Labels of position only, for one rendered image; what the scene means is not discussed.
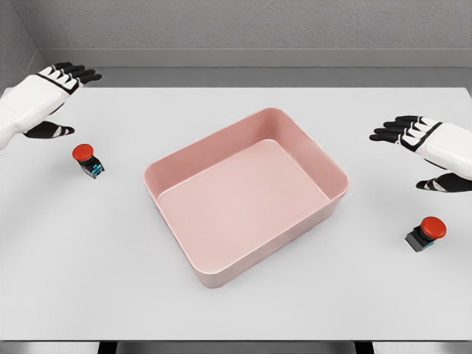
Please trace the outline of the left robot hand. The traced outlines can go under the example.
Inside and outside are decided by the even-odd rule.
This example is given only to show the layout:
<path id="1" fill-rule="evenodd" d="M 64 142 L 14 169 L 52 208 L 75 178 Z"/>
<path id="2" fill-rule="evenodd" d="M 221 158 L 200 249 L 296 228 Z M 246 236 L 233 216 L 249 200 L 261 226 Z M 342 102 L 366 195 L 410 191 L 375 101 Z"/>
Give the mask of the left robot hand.
<path id="1" fill-rule="evenodd" d="M 46 118 L 63 106 L 78 89 L 101 78 L 102 75 L 95 70 L 70 62 L 56 63 L 27 76 L 2 96 L 11 92 L 21 100 L 22 132 L 17 134 L 31 139 L 54 139 L 73 134 L 74 128 L 48 122 Z"/>

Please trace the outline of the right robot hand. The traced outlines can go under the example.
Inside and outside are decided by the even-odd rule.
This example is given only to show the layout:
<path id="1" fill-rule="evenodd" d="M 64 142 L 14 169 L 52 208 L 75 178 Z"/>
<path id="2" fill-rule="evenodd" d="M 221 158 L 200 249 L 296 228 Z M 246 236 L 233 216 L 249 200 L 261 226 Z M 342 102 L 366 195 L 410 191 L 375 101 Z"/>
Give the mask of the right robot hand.
<path id="1" fill-rule="evenodd" d="M 419 181 L 416 188 L 435 192 L 472 192 L 472 131 L 425 116 L 396 117 L 369 139 L 401 145 L 448 173 Z"/>

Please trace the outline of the red button industrial switch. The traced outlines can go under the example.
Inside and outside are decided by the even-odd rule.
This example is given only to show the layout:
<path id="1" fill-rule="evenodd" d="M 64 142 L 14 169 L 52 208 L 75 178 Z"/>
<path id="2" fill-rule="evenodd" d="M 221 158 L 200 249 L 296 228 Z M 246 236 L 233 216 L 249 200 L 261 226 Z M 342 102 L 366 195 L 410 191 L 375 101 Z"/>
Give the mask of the red button industrial switch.
<path id="1" fill-rule="evenodd" d="M 446 232 L 447 227 L 441 219 L 428 216 L 406 235 L 405 240 L 419 252 L 433 245 L 435 240 L 445 237 Z"/>
<path id="2" fill-rule="evenodd" d="M 89 144 L 79 144 L 72 151 L 72 157 L 78 162 L 83 171 L 96 179 L 105 169 L 100 160 L 94 156 L 94 148 Z"/>

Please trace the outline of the pink rectangular basket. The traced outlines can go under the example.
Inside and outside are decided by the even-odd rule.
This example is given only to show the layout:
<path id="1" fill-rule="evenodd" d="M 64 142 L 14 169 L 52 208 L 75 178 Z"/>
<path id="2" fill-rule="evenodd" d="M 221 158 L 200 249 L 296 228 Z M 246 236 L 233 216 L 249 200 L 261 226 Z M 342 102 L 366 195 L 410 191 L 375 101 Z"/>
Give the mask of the pink rectangular basket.
<path id="1" fill-rule="evenodd" d="M 329 218 L 347 174 L 283 110 L 264 108 L 143 172 L 199 281 L 218 288 Z"/>

